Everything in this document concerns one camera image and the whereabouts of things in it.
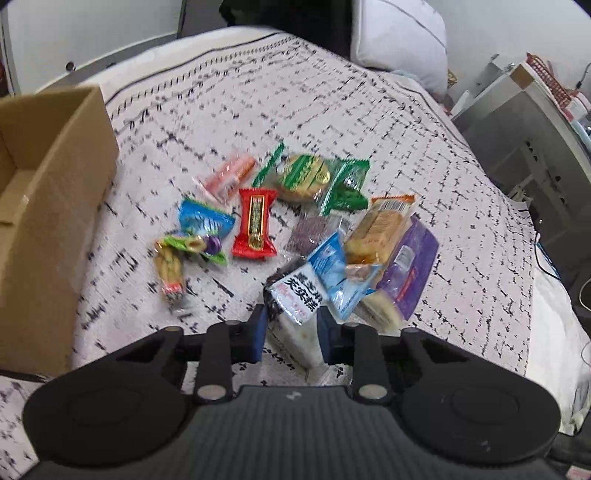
bed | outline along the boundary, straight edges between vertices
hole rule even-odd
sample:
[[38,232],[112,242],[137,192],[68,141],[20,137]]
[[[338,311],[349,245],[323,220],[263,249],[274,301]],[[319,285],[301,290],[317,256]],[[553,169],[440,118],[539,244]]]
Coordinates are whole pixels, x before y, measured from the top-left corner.
[[[580,355],[589,338],[564,287],[542,271],[550,269],[543,255],[538,265],[524,205],[492,185],[418,83],[362,69],[292,35],[248,27],[175,41],[88,82],[102,88],[121,154],[88,255],[75,367],[168,325],[204,332],[248,315],[281,256],[234,260],[227,270],[189,265],[191,308],[179,316],[159,296],[150,245],[175,227],[193,175],[234,150],[264,157],[284,140],[294,150],[370,157],[368,194],[421,196],[417,213],[441,247],[410,324],[540,383],[560,405],[561,429],[573,431],[584,415],[573,413],[584,412],[589,398],[591,375]],[[233,212],[239,214],[238,201]],[[298,213],[273,206],[269,231],[279,249]],[[306,383],[305,372],[271,343],[261,364],[235,365],[234,372],[236,387]],[[344,382],[346,373],[334,367],[323,381]],[[20,477],[35,462],[20,413],[37,387],[0,378],[4,478]]]

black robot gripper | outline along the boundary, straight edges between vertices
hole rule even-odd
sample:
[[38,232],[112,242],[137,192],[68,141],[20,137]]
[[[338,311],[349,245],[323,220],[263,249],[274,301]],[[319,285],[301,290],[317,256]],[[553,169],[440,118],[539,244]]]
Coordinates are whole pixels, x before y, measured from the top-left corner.
[[267,323],[259,304],[205,334],[167,327],[42,386],[23,412],[40,458],[27,477],[560,477],[544,460],[554,398],[416,328],[380,336],[321,307],[324,361],[352,366],[351,385],[235,393],[232,364],[261,361]]

purple snack package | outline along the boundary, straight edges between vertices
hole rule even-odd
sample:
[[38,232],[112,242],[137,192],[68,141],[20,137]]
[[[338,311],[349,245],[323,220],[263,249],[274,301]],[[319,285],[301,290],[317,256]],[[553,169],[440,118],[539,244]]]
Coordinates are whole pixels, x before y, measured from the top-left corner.
[[411,222],[375,291],[363,300],[386,331],[400,328],[413,314],[439,249],[437,239],[416,215]]

pink snack package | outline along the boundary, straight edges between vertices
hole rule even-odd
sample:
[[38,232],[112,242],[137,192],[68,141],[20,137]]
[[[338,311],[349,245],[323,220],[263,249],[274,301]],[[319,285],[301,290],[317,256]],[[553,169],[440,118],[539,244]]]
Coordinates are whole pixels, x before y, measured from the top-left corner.
[[247,153],[233,155],[212,175],[204,180],[193,177],[193,182],[204,200],[225,205],[252,173],[255,165],[256,160]]

cardboard box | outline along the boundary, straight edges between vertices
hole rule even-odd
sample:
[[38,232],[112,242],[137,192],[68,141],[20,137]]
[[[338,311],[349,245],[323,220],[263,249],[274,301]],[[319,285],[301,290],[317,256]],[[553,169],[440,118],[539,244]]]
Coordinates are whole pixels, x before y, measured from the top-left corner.
[[98,87],[0,100],[0,369],[70,369],[87,251],[118,153]]

